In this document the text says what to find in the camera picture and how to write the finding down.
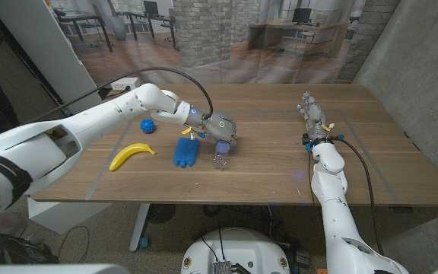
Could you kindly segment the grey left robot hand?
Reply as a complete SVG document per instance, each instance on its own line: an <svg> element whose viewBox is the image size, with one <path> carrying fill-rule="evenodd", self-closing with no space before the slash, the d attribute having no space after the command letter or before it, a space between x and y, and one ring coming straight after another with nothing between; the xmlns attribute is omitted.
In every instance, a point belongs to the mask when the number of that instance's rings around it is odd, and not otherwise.
<svg viewBox="0 0 438 274"><path fill-rule="evenodd" d="M226 142L231 148L236 146L236 123L226 113L216 112L208 119L200 117L193 126L202 130L200 136L206 142L214 144Z"/></svg>

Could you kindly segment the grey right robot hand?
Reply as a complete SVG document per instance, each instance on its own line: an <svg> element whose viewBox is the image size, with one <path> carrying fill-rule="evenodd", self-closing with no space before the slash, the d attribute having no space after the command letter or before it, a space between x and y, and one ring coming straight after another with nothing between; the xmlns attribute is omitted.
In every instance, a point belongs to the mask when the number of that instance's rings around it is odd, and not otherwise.
<svg viewBox="0 0 438 274"><path fill-rule="evenodd" d="M325 114L309 90L303 94L302 101L304 107L298 104L297 109L306 121L306 133L302 136L303 144L318 145L327 142L334 123L327 126Z"/></svg>

